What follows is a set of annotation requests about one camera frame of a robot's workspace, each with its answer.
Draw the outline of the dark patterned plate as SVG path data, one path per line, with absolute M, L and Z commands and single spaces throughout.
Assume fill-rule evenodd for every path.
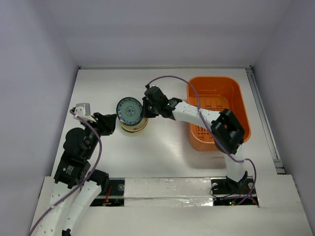
M 134 126 L 141 122 L 143 106 L 133 97 L 122 98 L 116 106 L 119 121 L 127 126 Z

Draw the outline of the brown rimmed plate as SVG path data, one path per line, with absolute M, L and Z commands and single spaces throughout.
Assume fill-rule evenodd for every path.
M 142 131 L 148 124 L 149 119 L 148 118 L 143 118 L 138 124 L 128 126 L 126 124 L 120 123 L 121 127 L 123 130 L 129 133 L 137 133 Z

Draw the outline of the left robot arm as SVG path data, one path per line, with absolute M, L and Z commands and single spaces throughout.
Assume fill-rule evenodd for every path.
M 65 136 L 50 206 L 30 229 L 31 236 L 74 236 L 93 200 L 109 188 L 109 174 L 91 166 L 89 159 L 96 147 L 102 154 L 100 138 L 113 134 L 117 115 L 94 113 L 88 116 L 77 108 L 70 113 L 83 128 L 73 128 Z

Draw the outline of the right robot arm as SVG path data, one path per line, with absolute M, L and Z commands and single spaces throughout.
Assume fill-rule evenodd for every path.
M 237 150 L 244 142 L 245 131 L 231 110 L 210 111 L 178 98 L 169 99 L 159 87 L 150 85 L 146 85 L 142 100 L 142 115 L 145 118 L 162 116 L 206 129 L 213 137 L 217 149 L 224 154 L 227 189 L 235 194 L 241 192 L 248 174 Z

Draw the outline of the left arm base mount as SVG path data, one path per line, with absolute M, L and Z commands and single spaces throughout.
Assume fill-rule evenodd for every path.
M 125 179 L 111 178 L 106 190 L 96 196 L 90 204 L 91 207 L 123 207 L 124 206 Z

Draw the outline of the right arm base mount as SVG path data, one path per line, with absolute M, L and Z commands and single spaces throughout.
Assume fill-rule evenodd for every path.
M 226 178 L 211 179 L 209 193 L 213 197 L 213 206 L 235 206 L 240 202 L 241 206 L 257 206 L 258 198 L 255 189 L 247 196 L 252 185 L 252 177 L 248 177 L 240 186 L 236 186 Z

